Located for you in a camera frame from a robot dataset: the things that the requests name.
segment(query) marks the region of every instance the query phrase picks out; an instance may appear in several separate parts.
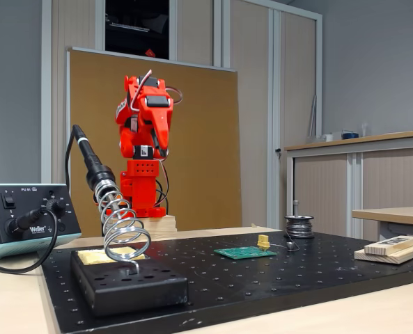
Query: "white wall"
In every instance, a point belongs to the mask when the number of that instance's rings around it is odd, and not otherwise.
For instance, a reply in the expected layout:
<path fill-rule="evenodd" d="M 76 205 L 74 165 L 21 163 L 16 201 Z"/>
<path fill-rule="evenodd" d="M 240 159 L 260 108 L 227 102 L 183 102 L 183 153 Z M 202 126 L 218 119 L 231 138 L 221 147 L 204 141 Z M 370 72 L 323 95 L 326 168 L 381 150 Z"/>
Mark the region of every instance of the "white wall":
<path fill-rule="evenodd" d="M 41 0 L 0 0 L 0 183 L 40 181 Z"/>
<path fill-rule="evenodd" d="M 295 0 L 323 15 L 323 133 L 413 130 L 413 0 Z"/>

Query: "circuit board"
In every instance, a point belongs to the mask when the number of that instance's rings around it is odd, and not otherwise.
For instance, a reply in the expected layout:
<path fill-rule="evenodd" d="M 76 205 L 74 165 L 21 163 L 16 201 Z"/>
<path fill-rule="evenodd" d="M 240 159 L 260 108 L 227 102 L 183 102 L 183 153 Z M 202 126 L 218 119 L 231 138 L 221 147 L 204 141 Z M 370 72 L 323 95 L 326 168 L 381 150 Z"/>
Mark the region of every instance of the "circuit board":
<path fill-rule="evenodd" d="M 269 250 L 261 250 L 259 249 L 259 247 L 214 249 L 214 252 L 230 257 L 233 260 L 277 255 L 276 253 L 270 252 Z"/>

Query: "power switch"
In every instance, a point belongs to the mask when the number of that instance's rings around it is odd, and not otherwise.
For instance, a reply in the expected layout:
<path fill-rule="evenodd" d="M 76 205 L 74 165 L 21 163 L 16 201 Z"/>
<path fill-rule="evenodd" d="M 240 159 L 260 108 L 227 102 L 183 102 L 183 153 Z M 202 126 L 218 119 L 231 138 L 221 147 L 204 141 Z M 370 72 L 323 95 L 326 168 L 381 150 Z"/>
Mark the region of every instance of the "power switch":
<path fill-rule="evenodd" d="M 14 201 L 13 195 L 2 193 L 2 202 L 5 209 L 16 208 L 16 202 Z"/>

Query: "weller logo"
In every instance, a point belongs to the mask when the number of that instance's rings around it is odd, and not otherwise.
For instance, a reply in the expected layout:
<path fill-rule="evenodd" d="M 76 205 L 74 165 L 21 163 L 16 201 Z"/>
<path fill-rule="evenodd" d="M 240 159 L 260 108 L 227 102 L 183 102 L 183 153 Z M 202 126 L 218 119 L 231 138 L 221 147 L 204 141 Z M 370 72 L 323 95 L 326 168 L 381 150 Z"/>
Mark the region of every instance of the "weller logo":
<path fill-rule="evenodd" d="M 45 226 L 31 226 L 30 231 L 33 234 L 36 233 L 45 233 Z"/>

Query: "corkboard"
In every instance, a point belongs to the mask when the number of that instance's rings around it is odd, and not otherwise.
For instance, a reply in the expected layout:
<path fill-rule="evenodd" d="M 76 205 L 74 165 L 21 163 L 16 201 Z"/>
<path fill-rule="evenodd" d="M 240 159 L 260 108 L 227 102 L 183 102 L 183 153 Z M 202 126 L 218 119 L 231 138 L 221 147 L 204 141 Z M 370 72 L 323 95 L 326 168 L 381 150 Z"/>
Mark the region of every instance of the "corkboard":
<path fill-rule="evenodd" d="M 115 123 L 116 107 L 125 97 L 124 76 L 144 75 L 151 68 L 153 77 L 165 79 L 168 86 L 181 89 L 184 95 L 182 103 L 174 107 L 170 154 L 164 163 L 170 181 L 169 213 L 176 217 L 177 229 L 241 226 L 237 73 L 69 52 L 70 124 L 81 126 L 117 181 L 126 169 Z M 82 236 L 100 236 L 100 215 L 76 145 L 70 161 L 71 195 Z"/>

